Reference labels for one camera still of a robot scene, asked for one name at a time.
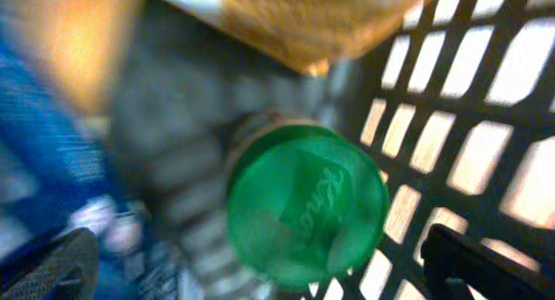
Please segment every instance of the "blue fabric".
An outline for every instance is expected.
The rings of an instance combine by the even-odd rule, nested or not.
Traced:
[[[101,250],[95,298],[176,298],[169,247],[129,210],[107,156],[76,121],[0,36],[0,160],[11,160],[0,165],[0,215],[35,240],[10,258],[88,227]]]

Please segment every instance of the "grid opening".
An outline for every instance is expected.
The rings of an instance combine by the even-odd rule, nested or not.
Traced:
[[[359,285],[362,295],[367,299],[378,299],[383,287],[388,281],[393,265],[391,261],[379,250],[374,252],[362,281]]]
[[[421,93],[426,88],[444,41],[445,32],[443,31],[426,36],[416,60],[415,69],[408,82],[408,92]]]
[[[383,183],[388,183],[389,174],[383,170],[380,170],[380,178],[382,178]]]
[[[454,119],[454,114],[439,111],[430,116],[410,160],[411,167],[423,173],[430,173],[434,169]]]
[[[405,138],[410,121],[415,115],[416,108],[412,105],[401,104],[389,125],[382,151],[391,157],[396,157],[401,149],[402,140]]]
[[[316,294],[318,293],[318,287],[319,287],[319,286],[320,286],[320,285],[319,285],[318,283],[309,284],[309,291],[310,291],[310,294],[311,294],[313,297],[315,297]]]
[[[402,64],[407,57],[408,47],[410,46],[409,36],[398,36],[393,42],[393,48],[389,53],[388,63],[382,75],[382,87],[394,88],[397,78],[401,73]]]
[[[555,136],[534,143],[526,152],[500,210],[534,227],[555,230]]]
[[[493,26],[485,26],[472,28],[465,34],[443,85],[441,96],[459,98],[467,92],[492,33]]]
[[[474,127],[454,162],[447,184],[468,195],[483,193],[512,132],[512,126],[491,121]]]
[[[334,278],[331,280],[330,287],[328,287],[328,291],[326,291],[326,295],[323,297],[323,300],[337,300],[343,297],[343,288]]]
[[[382,119],[383,113],[387,102],[382,99],[374,99],[372,101],[372,107],[370,108],[370,113],[364,124],[364,128],[361,133],[361,143],[370,146],[374,141],[375,131],[380,125],[380,120]]]
[[[486,101],[511,106],[526,98],[547,62],[554,39],[555,19],[527,23],[509,46]]]
[[[404,29],[411,29],[418,25],[422,12],[424,11],[424,0],[420,0],[407,14],[405,14],[403,21]]]
[[[420,199],[421,194],[409,186],[403,185],[397,190],[383,227],[386,234],[397,244],[402,244]]]
[[[448,23],[453,18],[460,0],[440,0],[435,9],[434,24]]]
[[[505,0],[478,0],[474,6],[473,18],[493,16]]]

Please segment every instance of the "black plastic grid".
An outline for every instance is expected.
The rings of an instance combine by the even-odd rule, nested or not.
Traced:
[[[350,140],[358,142],[371,99],[376,97],[387,102],[373,142],[369,147],[362,147],[388,173],[388,189],[392,202],[402,185],[408,185],[422,195],[402,245],[385,235],[378,247],[393,265],[381,299],[394,298],[403,279],[429,298],[421,267],[413,259],[413,254],[422,230],[436,207],[446,207],[468,221],[466,235],[476,242],[482,238],[499,239],[543,266],[555,266],[555,231],[534,228],[499,210],[500,202],[530,145],[555,135],[555,113],[550,112],[555,98],[555,50],[549,55],[533,91],[525,99],[511,107],[492,105],[484,101],[514,37],[532,20],[555,17],[555,6],[551,4],[527,9],[528,0],[505,0],[494,15],[473,19],[476,2],[477,0],[460,0],[453,18],[448,23],[441,24],[433,24],[438,2],[430,3],[422,12],[415,28],[400,29],[383,45],[363,57],[360,61],[361,68],[370,69],[370,72],[362,75],[363,79],[358,85],[361,98],[350,104],[343,104],[345,107],[352,105],[347,119],[352,123],[349,129],[358,130],[346,135]],[[459,99],[441,98],[442,86],[464,35],[471,28],[487,25],[493,26],[494,30],[470,88]],[[435,31],[444,31],[446,36],[428,85],[419,94],[409,93],[408,81],[424,39]],[[382,88],[380,79],[393,40],[397,36],[410,37],[408,53],[395,86]],[[395,158],[391,158],[382,153],[382,146],[389,125],[401,104],[415,106],[415,115],[402,141],[401,150]],[[456,119],[434,170],[421,173],[410,167],[409,161],[420,134],[434,111],[456,114]],[[468,133],[482,121],[513,126],[513,133],[485,191],[468,197],[449,187],[446,184],[447,176]],[[359,284],[365,271],[366,266],[340,282],[344,299],[364,299]],[[320,284],[315,297],[308,291],[303,297],[307,300],[323,299],[327,289],[328,284]]]

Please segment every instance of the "green bottle cap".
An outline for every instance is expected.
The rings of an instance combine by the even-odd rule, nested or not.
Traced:
[[[244,264],[279,287],[304,289],[365,264],[388,208],[365,152],[324,127],[280,127],[232,170],[228,236]]]

